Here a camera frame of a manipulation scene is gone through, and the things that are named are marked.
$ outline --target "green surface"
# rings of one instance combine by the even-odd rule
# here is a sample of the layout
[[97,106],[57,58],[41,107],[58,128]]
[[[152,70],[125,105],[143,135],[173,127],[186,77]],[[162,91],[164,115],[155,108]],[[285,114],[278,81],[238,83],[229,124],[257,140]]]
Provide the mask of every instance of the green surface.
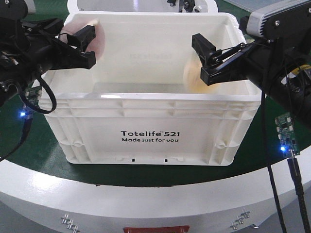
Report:
[[[220,11],[234,10],[228,3],[217,2]],[[64,0],[36,0],[35,4],[38,14],[31,16],[31,20],[56,15],[65,17],[67,14]],[[19,140],[22,121],[18,119],[18,109],[21,107],[22,103],[15,97],[0,108],[0,154],[8,152]],[[278,150],[275,117],[284,113],[284,110],[269,98],[266,101],[266,108],[269,154],[274,163],[283,159]],[[93,184],[172,186],[200,183],[237,176],[265,167],[260,128],[259,109],[234,162],[229,166],[74,165],[66,161],[44,116],[35,114],[28,140],[9,160],[32,170]],[[301,149],[311,144],[310,131],[299,123],[296,124],[295,131]]]

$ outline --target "circuit board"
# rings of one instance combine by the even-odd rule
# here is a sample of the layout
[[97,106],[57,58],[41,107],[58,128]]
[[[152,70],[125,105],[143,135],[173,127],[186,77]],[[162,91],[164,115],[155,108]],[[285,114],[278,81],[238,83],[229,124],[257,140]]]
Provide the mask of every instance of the circuit board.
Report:
[[276,117],[276,131],[281,143],[281,151],[285,158],[300,155],[300,149],[296,140],[294,126],[290,113]]
[[[36,87],[31,87],[27,88],[25,90],[25,97],[29,101],[29,103],[38,106],[39,103],[39,98],[41,97],[42,94],[42,87],[41,86],[36,86]],[[24,105],[23,106],[23,111],[20,113],[21,118],[25,118],[28,115],[31,115],[34,113],[34,110],[29,108],[28,106]]]

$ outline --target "robotic arm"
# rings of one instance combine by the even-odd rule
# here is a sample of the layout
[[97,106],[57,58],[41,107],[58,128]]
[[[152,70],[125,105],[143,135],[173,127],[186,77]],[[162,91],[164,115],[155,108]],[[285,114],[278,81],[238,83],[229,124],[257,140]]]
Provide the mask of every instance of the robotic arm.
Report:
[[61,19],[25,21],[27,13],[24,0],[0,0],[0,107],[18,93],[27,106],[40,111],[27,102],[24,93],[38,79],[47,90],[54,110],[54,94],[41,75],[53,69],[90,69],[95,65],[94,52],[86,52],[95,38],[95,29],[86,26],[74,35],[67,34],[66,44],[58,39],[64,26]]
[[261,8],[242,18],[240,29],[255,41],[224,53],[202,35],[192,36],[201,79],[207,85],[249,79],[311,129],[311,2]]

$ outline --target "metal screw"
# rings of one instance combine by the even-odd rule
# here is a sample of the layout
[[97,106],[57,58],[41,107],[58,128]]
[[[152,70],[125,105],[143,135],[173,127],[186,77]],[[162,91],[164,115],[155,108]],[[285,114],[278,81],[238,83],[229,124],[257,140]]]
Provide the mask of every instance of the metal screw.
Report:
[[278,26],[280,25],[280,20],[276,20],[276,21],[274,22],[274,25],[275,25],[276,27],[278,27]]
[[238,223],[237,224],[234,224],[233,222],[231,223],[231,226],[230,226],[233,230],[237,230],[238,229]]
[[241,224],[244,223],[244,222],[243,222],[243,219],[244,219],[243,217],[237,216],[237,220],[235,220],[235,221],[241,225]]
[[244,211],[243,213],[241,213],[241,216],[243,216],[244,218],[249,218],[249,213],[250,211]]
[[71,220],[68,222],[67,229],[72,229],[73,227],[75,227],[75,225],[73,225],[73,219],[71,219]]
[[80,231],[78,230],[78,226],[73,227],[72,230],[73,230],[72,233],[78,233],[78,232],[80,232]]
[[68,217],[69,217],[68,214],[65,214],[64,217],[61,217],[61,219],[63,220],[63,221],[62,221],[63,224],[67,224],[67,222],[70,221],[70,219],[69,219]]

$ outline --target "white plastic crate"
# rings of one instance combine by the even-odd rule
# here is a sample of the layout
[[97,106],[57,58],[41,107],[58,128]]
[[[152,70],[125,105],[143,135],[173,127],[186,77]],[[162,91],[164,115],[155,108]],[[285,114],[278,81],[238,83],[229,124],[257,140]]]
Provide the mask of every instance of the white plastic crate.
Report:
[[[46,115],[71,163],[226,166],[258,109],[260,92],[249,81],[222,83],[211,93],[186,91],[183,72],[195,55],[193,34],[217,48],[243,41],[225,13],[90,13],[104,52],[91,70],[49,71],[57,109]],[[50,108],[44,94],[40,106]]]

